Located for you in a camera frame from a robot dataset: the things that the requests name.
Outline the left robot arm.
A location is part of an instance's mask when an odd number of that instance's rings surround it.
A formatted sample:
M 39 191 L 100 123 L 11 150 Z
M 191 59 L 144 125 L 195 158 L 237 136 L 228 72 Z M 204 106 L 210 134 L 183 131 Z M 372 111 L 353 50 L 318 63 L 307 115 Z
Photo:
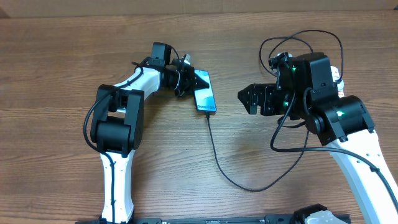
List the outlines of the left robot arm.
M 195 69 L 190 56 L 171 57 L 176 50 L 154 42 L 151 55 L 134 62 L 133 74 L 115 85 L 98 87 L 83 123 L 83 137 L 99 152 L 104 171 L 104 206 L 96 223 L 133 223 L 132 164 L 144 128 L 145 100 L 161 88 L 177 97 L 193 95 L 198 109 L 211 89 L 210 74 Z

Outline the Samsung Galaxy smartphone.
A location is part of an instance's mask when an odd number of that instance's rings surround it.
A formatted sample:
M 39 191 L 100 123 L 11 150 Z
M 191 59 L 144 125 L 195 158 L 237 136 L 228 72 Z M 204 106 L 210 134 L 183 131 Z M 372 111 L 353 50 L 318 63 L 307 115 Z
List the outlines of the Samsung Galaxy smartphone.
M 207 72 L 204 70 L 195 70 L 195 72 Z M 211 85 L 210 74 L 208 80 L 210 87 L 207 89 L 194 90 L 194 99 L 198 111 L 215 113 L 216 103 Z

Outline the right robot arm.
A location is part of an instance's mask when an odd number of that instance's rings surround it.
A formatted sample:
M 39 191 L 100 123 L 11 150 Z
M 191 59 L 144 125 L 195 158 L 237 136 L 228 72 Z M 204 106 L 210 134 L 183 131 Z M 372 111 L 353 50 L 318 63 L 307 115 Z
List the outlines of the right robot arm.
M 345 96 L 333 78 L 334 67 L 322 52 L 269 60 L 277 70 L 275 84 L 251 84 L 238 92 L 249 114 L 303 119 L 321 147 L 329 152 L 348 181 L 366 223 L 397 223 L 397 184 L 379 145 L 365 104 Z

